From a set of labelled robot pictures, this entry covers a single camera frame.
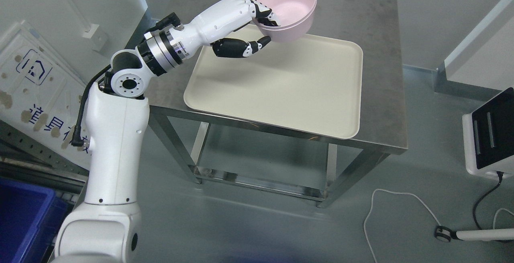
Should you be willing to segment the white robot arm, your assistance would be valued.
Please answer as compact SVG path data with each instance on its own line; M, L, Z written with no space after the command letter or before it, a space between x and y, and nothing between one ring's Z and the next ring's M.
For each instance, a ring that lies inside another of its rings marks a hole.
M63 221L55 263L130 263L142 225L137 179L149 122L149 82L189 56L173 33L184 25L175 13L151 27L134 49L115 53L86 86L71 144L83 146L82 122L92 152L84 201Z

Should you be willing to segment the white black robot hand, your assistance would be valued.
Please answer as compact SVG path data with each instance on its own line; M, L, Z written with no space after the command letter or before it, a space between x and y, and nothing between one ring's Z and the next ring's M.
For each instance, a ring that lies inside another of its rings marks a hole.
M228 39L227 36L256 19L262 25L279 27L279 16L269 7L256 0L220 0L198 14L188 25L192 31L186 44L193 53L202 46L211 46L217 57L246 58L266 46L271 38L264 36L257 41Z

